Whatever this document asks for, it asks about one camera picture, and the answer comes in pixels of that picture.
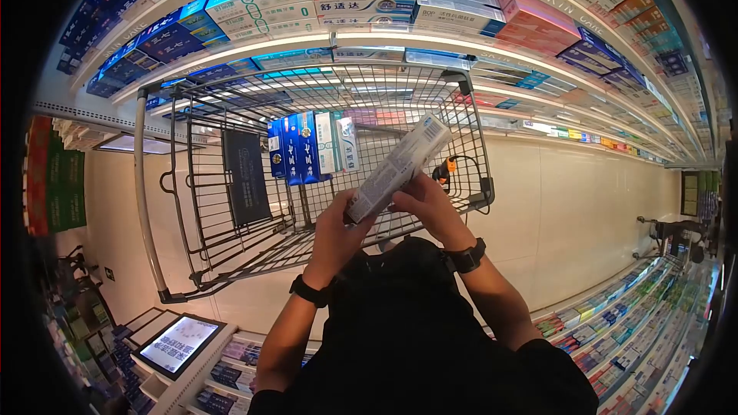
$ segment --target person's right hand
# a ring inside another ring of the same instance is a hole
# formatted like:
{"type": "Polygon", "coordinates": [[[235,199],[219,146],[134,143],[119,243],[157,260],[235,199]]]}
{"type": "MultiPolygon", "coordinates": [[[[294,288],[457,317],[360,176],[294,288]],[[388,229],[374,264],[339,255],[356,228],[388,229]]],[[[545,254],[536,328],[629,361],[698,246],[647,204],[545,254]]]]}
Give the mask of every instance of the person's right hand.
{"type": "Polygon", "coordinates": [[[446,250],[465,251],[477,244],[444,190],[425,173],[421,172],[393,194],[392,201],[391,211],[406,211],[418,217],[446,250]]]}

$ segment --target black shirt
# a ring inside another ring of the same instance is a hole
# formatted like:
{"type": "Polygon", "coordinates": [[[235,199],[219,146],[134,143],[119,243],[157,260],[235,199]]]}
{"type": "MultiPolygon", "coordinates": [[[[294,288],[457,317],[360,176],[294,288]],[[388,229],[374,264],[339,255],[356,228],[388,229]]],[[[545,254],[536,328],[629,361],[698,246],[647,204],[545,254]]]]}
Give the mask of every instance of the black shirt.
{"type": "Polygon", "coordinates": [[[319,351],[284,393],[257,392],[249,414],[596,412],[569,355],[543,339],[513,352],[488,337],[441,252],[419,241],[352,259],[319,351]]]}

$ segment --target digital display screen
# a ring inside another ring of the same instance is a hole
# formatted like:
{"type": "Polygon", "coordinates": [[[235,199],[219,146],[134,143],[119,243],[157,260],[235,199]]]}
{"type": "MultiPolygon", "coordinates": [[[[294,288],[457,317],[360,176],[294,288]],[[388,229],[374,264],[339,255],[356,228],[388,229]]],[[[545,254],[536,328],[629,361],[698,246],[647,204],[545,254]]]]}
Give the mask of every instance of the digital display screen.
{"type": "Polygon", "coordinates": [[[183,316],[154,338],[140,354],[163,369],[176,373],[217,330],[215,324],[183,316]]]}
{"type": "MultiPolygon", "coordinates": [[[[122,134],[96,146],[96,149],[102,151],[134,152],[134,136],[132,134],[122,134]]],[[[186,144],[174,143],[175,151],[184,151],[186,149],[186,144]]],[[[144,154],[169,154],[170,151],[170,143],[168,141],[143,139],[144,154]]]]}

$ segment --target black tag on cart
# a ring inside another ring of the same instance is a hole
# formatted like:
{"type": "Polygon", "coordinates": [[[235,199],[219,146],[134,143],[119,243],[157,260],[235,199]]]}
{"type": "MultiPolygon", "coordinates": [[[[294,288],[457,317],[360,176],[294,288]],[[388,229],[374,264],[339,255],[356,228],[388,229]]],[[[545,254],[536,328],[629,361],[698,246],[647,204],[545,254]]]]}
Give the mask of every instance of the black tag on cart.
{"type": "Polygon", "coordinates": [[[271,218],[258,135],[225,130],[223,160],[226,172],[230,171],[231,175],[226,188],[234,226],[271,218]]]}

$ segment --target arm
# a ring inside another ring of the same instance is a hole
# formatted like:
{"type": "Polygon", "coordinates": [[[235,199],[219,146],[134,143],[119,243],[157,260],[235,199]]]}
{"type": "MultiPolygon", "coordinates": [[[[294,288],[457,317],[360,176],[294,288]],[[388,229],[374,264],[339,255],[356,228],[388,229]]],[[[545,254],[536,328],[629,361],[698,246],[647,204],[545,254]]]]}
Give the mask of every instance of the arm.
{"type": "MultiPolygon", "coordinates": [[[[446,193],[427,175],[413,178],[403,191],[392,196],[392,201],[394,211],[414,214],[446,250],[464,251],[477,244],[474,234],[464,225],[446,193]]],[[[502,344],[515,351],[530,340],[541,337],[530,322],[525,300],[487,255],[482,257],[477,269],[460,274],[460,277],[477,310],[502,344]]]]}
{"type": "MultiPolygon", "coordinates": [[[[374,224],[374,218],[366,218],[355,227],[344,226],[343,212],[353,195],[353,189],[339,192],[317,218],[313,254],[303,272],[303,281],[317,291],[327,287],[341,271],[374,224]]],[[[315,304],[297,294],[289,297],[261,348],[257,391],[283,392],[292,383],[300,371],[316,311],[315,304]]]]}

